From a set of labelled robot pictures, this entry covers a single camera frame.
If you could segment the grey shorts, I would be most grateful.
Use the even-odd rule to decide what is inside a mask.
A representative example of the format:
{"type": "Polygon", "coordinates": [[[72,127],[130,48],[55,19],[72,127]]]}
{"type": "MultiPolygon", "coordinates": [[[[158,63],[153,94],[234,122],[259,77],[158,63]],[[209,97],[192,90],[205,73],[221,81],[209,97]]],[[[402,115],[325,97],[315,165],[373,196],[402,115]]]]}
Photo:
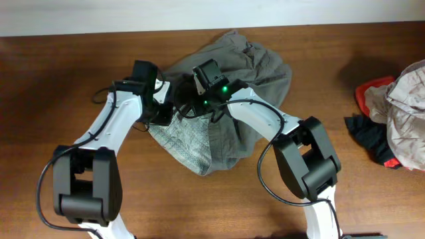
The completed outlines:
{"type": "MultiPolygon", "coordinates": [[[[169,81],[181,81],[207,60],[218,62],[230,80],[246,82],[263,100],[282,105],[292,81],[292,69],[281,56],[233,30],[180,60],[165,71],[169,81]]],[[[153,125],[151,136],[178,162],[197,175],[229,170],[253,154],[261,135],[245,123],[222,116],[216,123],[207,114],[195,119],[174,114],[168,126],[153,125]]]]}

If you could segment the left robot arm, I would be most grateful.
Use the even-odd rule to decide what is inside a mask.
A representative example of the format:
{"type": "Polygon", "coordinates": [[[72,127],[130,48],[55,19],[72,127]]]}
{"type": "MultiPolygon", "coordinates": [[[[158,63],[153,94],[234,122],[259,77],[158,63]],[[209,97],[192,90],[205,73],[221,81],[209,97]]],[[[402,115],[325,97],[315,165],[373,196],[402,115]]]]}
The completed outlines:
{"type": "Polygon", "coordinates": [[[169,125],[170,83],[160,69],[137,60],[130,76],[114,82],[94,123],[52,160],[54,211],[92,238],[133,238],[120,209],[123,191],[117,155],[135,123],[169,125]]]}

